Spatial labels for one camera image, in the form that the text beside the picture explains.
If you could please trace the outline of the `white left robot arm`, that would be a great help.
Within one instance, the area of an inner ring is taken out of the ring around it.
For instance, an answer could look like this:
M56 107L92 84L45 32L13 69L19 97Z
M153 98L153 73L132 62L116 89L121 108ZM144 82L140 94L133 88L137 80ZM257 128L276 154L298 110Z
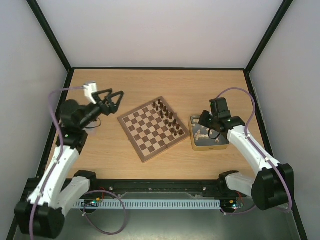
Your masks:
M100 115L115 114L124 96L123 91L98 91L95 84L82 86L89 104L80 105L69 99L60 105L60 118L52 116L58 133L54 154L37 187L26 201L17 203L14 214L23 234L30 239L57 238L66 216L81 197L100 192L95 172L79 170L65 186L67 175L79 158L88 138L86 128Z

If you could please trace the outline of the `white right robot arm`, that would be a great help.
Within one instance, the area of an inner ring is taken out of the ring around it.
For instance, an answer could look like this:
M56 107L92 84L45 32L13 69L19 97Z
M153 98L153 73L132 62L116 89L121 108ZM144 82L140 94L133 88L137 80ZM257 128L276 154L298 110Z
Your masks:
M294 172L289 164L280 164L250 134L239 116L232 116L224 97L209 101L211 111L203 111L199 124L216 131L234 145L251 166L255 177L248 177L237 170L219 175L218 191L229 196L234 191L252 198L262 211L286 204L292 209Z

